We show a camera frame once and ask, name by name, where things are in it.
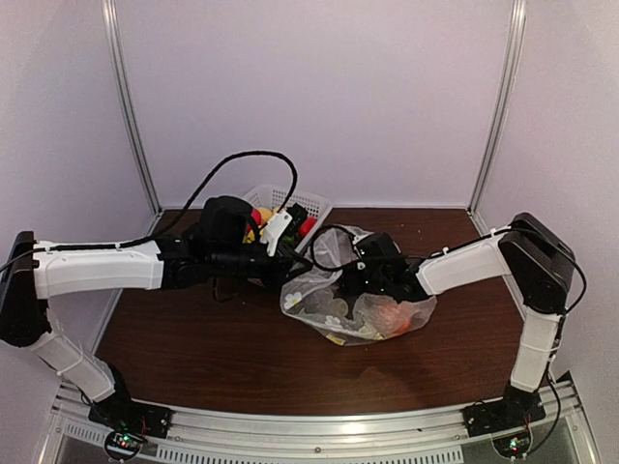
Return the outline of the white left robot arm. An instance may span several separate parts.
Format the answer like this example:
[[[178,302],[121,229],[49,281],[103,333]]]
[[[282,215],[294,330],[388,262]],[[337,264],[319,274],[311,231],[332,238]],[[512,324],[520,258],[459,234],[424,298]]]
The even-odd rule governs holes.
[[[258,279],[278,287],[296,274],[298,254],[283,239],[308,212],[295,204],[256,220],[247,201],[209,199],[199,221],[180,235],[160,232],[128,243],[54,244],[19,233],[1,268],[1,339],[28,348],[79,387],[119,429],[139,410],[122,374],[53,327],[50,298],[110,289],[179,290],[217,277]]]

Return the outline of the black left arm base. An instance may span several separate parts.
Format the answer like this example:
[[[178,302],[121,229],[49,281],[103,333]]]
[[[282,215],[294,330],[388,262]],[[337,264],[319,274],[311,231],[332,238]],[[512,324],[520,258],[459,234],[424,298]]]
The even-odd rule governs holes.
[[[112,395],[97,402],[82,392],[81,400],[89,406],[88,419],[110,429],[103,440],[104,452],[113,462],[126,463],[139,454],[149,437],[167,437],[172,410],[135,401],[120,371],[113,364],[109,368],[114,380]]]

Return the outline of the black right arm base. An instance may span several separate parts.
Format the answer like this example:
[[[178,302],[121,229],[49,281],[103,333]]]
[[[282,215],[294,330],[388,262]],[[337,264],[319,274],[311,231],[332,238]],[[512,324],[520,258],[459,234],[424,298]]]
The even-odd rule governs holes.
[[[462,410],[470,438],[490,436],[494,450],[503,458],[524,458],[533,447],[531,425],[546,417],[540,395],[508,386],[502,397],[480,400]]]

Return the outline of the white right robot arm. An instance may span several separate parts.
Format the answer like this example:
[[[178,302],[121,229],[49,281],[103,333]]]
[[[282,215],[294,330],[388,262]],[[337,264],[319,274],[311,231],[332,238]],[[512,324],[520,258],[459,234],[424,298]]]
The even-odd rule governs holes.
[[[508,224],[463,245],[426,256],[406,256],[386,233],[353,240],[352,261],[340,265],[344,292],[387,296],[421,303],[447,291],[502,278],[520,299],[523,329],[508,388],[496,405],[502,425],[518,425],[533,410],[535,392],[560,344],[562,327],[574,309],[568,297],[581,273],[575,254],[534,215],[523,212]]]

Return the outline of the clear printed plastic bag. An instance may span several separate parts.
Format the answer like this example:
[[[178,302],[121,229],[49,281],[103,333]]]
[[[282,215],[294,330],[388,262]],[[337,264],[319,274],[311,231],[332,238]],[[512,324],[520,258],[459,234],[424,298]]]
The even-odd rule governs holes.
[[[282,286],[281,312],[310,326],[339,346],[390,339],[384,338],[375,328],[377,310],[382,305],[403,302],[397,303],[383,295],[345,297],[339,292],[338,280],[343,267],[359,259],[353,250],[354,244],[372,233],[382,232],[339,224],[320,227],[309,240],[304,254],[313,263],[313,269]],[[411,304],[420,310],[425,325],[437,301],[426,293],[424,301]]]

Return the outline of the orange fruit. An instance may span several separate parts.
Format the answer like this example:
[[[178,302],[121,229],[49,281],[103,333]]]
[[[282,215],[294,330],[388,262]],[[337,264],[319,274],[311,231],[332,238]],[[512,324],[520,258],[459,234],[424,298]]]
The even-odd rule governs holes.
[[[375,328],[384,338],[416,331],[423,325],[420,310],[409,302],[384,304],[377,310]]]

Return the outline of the pink fruit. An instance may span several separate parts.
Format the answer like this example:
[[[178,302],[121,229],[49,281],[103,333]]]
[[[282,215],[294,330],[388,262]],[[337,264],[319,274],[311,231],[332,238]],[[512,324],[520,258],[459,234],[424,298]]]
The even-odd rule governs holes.
[[[255,208],[252,209],[251,218],[258,226],[262,224],[262,214],[259,209],[255,209]]]

